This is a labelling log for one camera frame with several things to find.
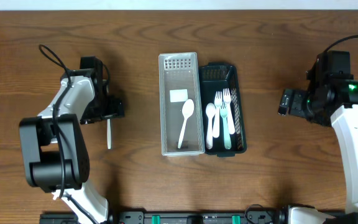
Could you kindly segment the white plastic spoon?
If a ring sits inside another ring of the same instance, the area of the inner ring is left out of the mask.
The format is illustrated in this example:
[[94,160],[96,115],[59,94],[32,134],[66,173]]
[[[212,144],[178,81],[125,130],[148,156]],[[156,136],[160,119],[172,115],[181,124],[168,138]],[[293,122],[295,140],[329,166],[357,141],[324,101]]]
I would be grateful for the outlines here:
[[107,145],[108,145],[108,149],[112,149],[112,124],[111,124],[111,119],[107,120]]
[[178,140],[178,146],[177,148],[180,149],[181,145],[183,143],[183,138],[185,135],[185,129],[186,129],[186,122],[188,120],[188,118],[193,114],[194,112],[194,101],[192,99],[187,99],[183,105],[182,108],[182,115],[183,115],[183,124],[181,127],[181,132],[180,132],[180,136],[179,136],[179,140]]
[[57,191],[53,192],[52,194],[53,194],[53,200],[56,200],[59,198],[60,190],[57,190]]
[[208,127],[206,133],[206,147],[211,149],[213,147],[213,118],[216,112],[216,107],[213,103],[208,103],[206,106],[206,115],[208,119]]

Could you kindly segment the clear plastic basket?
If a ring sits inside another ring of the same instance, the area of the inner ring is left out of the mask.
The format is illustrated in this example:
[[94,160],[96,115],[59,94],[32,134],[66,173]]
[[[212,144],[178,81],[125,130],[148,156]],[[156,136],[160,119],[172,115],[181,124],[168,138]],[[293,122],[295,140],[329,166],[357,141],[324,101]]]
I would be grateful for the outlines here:
[[[198,58],[195,52],[158,56],[160,94],[160,134],[162,155],[195,156],[205,152]],[[182,108],[194,101],[194,112],[186,122],[181,148],[178,140],[183,124]]]

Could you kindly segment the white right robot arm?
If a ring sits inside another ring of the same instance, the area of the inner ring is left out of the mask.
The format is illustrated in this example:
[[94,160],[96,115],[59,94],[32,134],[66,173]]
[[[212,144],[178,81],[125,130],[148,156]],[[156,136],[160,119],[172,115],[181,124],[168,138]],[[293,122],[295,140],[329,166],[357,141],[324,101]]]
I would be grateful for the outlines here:
[[305,90],[283,91],[278,113],[308,118],[312,123],[334,129],[341,150],[346,180],[346,208],[343,215],[330,215],[306,206],[289,207],[287,223],[358,223],[358,84],[349,84],[343,90],[328,91],[323,107],[327,119],[311,112],[319,102],[316,93]]

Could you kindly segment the white plastic fork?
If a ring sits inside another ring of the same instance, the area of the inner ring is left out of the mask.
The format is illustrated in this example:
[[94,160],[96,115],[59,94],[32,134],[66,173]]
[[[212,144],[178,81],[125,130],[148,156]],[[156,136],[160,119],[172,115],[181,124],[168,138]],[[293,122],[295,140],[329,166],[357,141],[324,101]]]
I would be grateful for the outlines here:
[[229,134],[228,122],[227,122],[227,107],[225,103],[222,103],[220,108],[220,116],[223,121],[223,140],[224,140],[224,147],[229,150],[232,147],[231,144],[231,137]]
[[213,137],[219,137],[219,127],[220,127],[220,108],[223,103],[223,93],[222,91],[217,91],[214,97],[214,105],[215,105],[215,115],[214,115],[214,123],[213,123]]
[[234,121],[231,112],[231,94],[228,88],[225,88],[223,90],[223,101],[225,102],[227,108],[227,125],[228,125],[229,134],[234,134],[235,127],[234,127]]

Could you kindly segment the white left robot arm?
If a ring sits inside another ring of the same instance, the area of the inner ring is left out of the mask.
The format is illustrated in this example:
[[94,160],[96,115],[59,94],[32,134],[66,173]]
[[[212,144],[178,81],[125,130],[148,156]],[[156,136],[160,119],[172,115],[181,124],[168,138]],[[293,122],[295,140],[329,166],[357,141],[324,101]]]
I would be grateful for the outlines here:
[[109,80],[81,75],[62,78],[52,102],[19,123],[25,179],[63,200],[78,223],[109,223],[109,202],[89,179],[90,158],[80,126],[123,116]]

